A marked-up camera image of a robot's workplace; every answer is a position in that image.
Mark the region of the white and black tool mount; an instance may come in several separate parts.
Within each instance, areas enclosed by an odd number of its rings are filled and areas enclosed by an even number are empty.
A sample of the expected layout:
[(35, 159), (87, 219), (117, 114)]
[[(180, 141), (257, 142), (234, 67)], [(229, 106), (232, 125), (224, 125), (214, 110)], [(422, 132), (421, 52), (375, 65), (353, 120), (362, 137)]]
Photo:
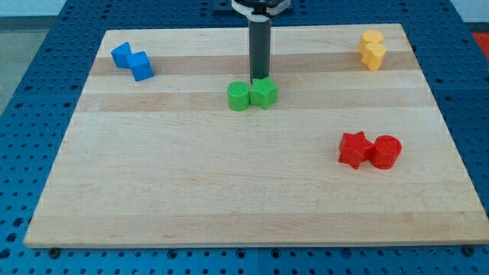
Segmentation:
[(273, 18), (288, 9), (292, 0), (232, 0), (232, 8), (247, 18)]

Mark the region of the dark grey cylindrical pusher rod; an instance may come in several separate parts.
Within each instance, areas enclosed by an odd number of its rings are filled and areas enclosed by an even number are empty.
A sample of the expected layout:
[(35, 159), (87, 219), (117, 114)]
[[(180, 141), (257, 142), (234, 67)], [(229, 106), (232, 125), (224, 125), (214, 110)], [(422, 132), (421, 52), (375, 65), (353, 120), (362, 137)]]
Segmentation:
[(249, 21), (250, 80), (267, 78), (270, 74), (271, 19), (263, 22)]

